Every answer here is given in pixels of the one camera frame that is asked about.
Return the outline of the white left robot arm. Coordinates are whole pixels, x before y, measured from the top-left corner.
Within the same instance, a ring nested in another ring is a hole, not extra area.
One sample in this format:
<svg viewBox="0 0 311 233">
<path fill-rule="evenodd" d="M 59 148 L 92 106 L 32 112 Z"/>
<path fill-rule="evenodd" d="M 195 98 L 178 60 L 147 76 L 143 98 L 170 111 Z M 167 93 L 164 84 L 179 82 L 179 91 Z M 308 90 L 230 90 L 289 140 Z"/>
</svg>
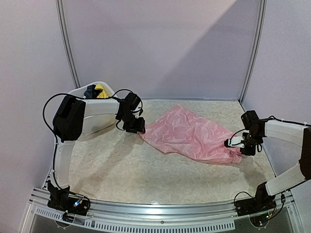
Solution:
<svg viewBox="0 0 311 233">
<path fill-rule="evenodd" d="M 75 142 L 81 134 L 92 134 L 112 124 L 120 131 L 145 133 L 145 120 L 141 116 L 141 98 L 128 93 L 123 99 L 83 98 L 63 94 L 64 98 L 52 120 L 49 129 L 55 137 L 52 175 L 54 185 L 59 189 L 69 187 L 69 166 Z"/>
</svg>

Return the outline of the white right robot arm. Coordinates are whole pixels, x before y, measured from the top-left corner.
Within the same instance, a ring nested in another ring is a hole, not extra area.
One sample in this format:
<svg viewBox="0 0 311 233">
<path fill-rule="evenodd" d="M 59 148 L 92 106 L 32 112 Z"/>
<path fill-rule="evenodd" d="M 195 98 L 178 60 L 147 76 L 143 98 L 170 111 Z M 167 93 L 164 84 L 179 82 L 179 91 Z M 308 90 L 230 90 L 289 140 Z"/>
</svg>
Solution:
<svg viewBox="0 0 311 233">
<path fill-rule="evenodd" d="M 257 187 L 251 207 L 261 212 L 270 200 L 285 190 L 289 190 L 311 179 L 311 127 L 277 119 L 274 116 L 260 119 L 254 110 L 241 116 L 245 132 L 242 134 L 243 155 L 252 156 L 265 146 L 277 176 Z"/>
</svg>

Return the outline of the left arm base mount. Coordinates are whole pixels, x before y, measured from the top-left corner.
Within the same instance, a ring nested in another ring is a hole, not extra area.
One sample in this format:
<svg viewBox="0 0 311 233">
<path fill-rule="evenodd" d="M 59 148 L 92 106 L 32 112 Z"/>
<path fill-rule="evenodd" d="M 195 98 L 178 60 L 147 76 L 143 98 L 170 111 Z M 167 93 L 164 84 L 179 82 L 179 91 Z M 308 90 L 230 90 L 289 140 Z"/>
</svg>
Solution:
<svg viewBox="0 0 311 233">
<path fill-rule="evenodd" d="M 50 198 L 47 204 L 49 208 L 63 211 L 68 214 L 87 215 L 91 203 L 86 196 L 70 192 L 69 187 L 58 189 L 53 186 L 51 181 L 47 182 L 47 189 L 50 193 Z"/>
</svg>

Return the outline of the pink patterned shorts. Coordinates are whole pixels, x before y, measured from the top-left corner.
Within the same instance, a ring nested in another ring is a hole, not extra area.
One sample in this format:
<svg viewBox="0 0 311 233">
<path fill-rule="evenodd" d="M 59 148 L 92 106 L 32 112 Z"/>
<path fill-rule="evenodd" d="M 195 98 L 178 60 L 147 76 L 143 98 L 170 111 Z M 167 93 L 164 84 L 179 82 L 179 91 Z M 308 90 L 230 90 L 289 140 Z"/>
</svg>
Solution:
<svg viewBox="0 0 311 233">
<path fill-rule="evenodd" d="M 224 141 L 233 132 L 176 105 L 145 126 L 142 139 L 163 154 L 177 153 L 201 163 L 239 164 L 238 148 L 227 148 Z"/>
</svg>

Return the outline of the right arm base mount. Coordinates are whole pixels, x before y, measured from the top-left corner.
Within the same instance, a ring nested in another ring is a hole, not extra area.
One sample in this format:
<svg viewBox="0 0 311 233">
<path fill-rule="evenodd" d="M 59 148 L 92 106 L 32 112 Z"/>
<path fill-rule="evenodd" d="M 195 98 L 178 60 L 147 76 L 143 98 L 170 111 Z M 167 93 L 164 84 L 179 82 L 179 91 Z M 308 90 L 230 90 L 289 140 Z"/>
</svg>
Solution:
<svg viewBox="0 0 311 233">
<path fill-rule="evenodd" d="M 255 197 L 247 199 L 234 200 L 234 206 L 238 216 L 252 215 L 259 212 L 267 212 L 276 208 L 276 196 L 267 196 L 262 200 L 257 200 Z"/>
</svg>

